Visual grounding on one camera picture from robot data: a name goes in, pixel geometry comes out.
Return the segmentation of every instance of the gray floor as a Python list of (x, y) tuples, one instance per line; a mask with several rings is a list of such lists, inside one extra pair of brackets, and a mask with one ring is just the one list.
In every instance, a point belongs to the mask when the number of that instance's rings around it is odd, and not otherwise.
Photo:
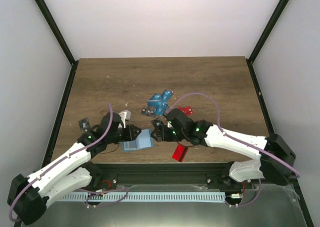
[[(253, 191), (246, 191), (252, 198)], [(82, 202), (56, 202), (31, 227), (305, 227), (291, 187), (263, 185), (261, 195), (243, 208), (223, 203), (120, 203), (87, 209)]]

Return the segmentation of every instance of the wooden table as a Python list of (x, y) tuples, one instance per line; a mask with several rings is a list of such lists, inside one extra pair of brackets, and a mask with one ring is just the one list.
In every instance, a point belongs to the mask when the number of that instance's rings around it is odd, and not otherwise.
[[(99, 124), (108, 112), (131, 111), (130, 123), (141, 129), (152, 128), (150, 117), (140, 114), (147, 99), (165, 89), (174, 91), (169, 101), (200, 92), (215, 99), (221, 110), (221, 126), (250, 135), (268, 134), (255, 88), (244, 57), (161, 57), (161, 58), (87, 58), (81, 59), (64, 112), (52, 160), (63, 154), (81, 135), (78, 121), (88, 117)], [(215, 106), (202, 96), (189, 96), (180, 106), (190, 105), (194, 120), (217, 122)], [(99, 154), (95, 163), (168, 163), (175, 142), (155, 142), (155, 147)], [(112, 151), (116, 145), (108, 145)], [(184, 162), (245, 161), (246, 156), (212, 147), (190, 148)]]

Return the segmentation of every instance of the red card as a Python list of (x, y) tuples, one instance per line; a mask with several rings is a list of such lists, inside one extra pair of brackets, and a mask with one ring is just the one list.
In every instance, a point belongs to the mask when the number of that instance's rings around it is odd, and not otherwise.
[(194, 113), (192, 108), (190, 106), (187, 107), (178, 107), (179, 110), (181, 110), (186, 116), (190, 116)]
[(176, 161), (182, 162), (187, 154), (188, 151), (188, 147), (185, 147), (182, 144), (178, 144), (178, 146), (176, 147), (172, 158), (175, 159)]

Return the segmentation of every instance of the black metal frame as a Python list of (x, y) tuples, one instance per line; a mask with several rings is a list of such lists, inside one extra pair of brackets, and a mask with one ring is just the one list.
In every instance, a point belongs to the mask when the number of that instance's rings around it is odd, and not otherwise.
[[(58, 114), (56, 120), (54, 122), (53, 130), (50, 136), (50, 140), (48, 143), (48, 147), (45, 153), (45, 157), (43, 160), (42, 166), (50, 163), (52, 154), (55, 148), (55, 144), (57, 141), (58, 133), (60, 130), (60, 126), (62, 123), (62, 119), (64, 116), (64, 112), (66, 109), (66, 105), (68, 102), (70, 90), (75, 78), (76, 69), (78, 66), (78, 62), (76, 61), (65, 42), (53, 16), (51, 15), (46, 3), (44, 0), (35, 0), (39, 9), (41, 10), (44, 18), (46, 19), (48, 25), (50, 26), (54, 36), (56, 37), (58, 43), (60, 44), (63, 52), (65, 53), (67, 59), (69, 60), (72, 68), (67, 80), (67, 84), (64, 90), (64, 94), (62, 96), (61, 104), (58, 110)], [(270, 35), (272, 29), (274, 28), (277, 20), (281, 16), (281, 13), (285, 9), (289, 0), (279, 0), (270, 20), (268, 21), (264, 31), (262, 32), (256, 46), (254, 47), (252, 54), (249, 59), (247, 59), (247, 65), (250, 71), (250, 75), (252, 78), (252, 82), (254, 84), (254, 88), (262, 109), (262, 113), (264, 116), (264, 120), (269, 133), (274, 132), (274, 128), (272, 126), (272, 122), (270, 116), (267, 111), (267, 107), (262, 95), (262, 92), (259, 87), (259, 83), (255, 74), (255, 70), (253, 68), (253, 63), (257, 58), (259, 52), (261, 51), (264, 43), (266, 42), (268, 36)], [(99, 167), (103, 169), (108, 169), (108, 172), (114, 172), (117, 176), (118, 184), (173, 184), (181, 181), (185, 184), (208, 184), (206, 182), (208, 175), (215, 175), (215, 172), (221, 173), (222, 168), (226, 164), (223, 163), (202, 163), (202, 164), (193, 164), (193, 163), (185, 163), (185, 164), (100, 164)], [(133, 179), (132, 169), (135, 169), (136, 175)], [(154, 174), (151, 173), (165, 173), (159, 177), (157, 175), (156, 179), (153, 177)], [(303, 211), (303, 215), (305, 221), (308, 226), (314, 226), (307, 208), (307, 205), (304, 201), (303, 194), (300, 190), (300, 186), (297, 180), (293, 180), (291, 182), (294, 186), (295, 191), (300, 196), (299, 204)], [(15, 227), (21, 226), (20, 222), (17, 222)]]

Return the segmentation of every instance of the white wall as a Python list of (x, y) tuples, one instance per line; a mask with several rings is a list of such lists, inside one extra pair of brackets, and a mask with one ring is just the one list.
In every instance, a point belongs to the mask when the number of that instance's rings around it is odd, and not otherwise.
[(78, 58), (249, 57), (279, 0), (45, 0)]
[(40, 168), (70, 64), (34, 0), (0, 0), (0, 226), (11, 180)]
[(290, 0), (254, 63), (275, 131), (296, 153), (315, 226), (320, 226), (319, 10), (319, 0)]

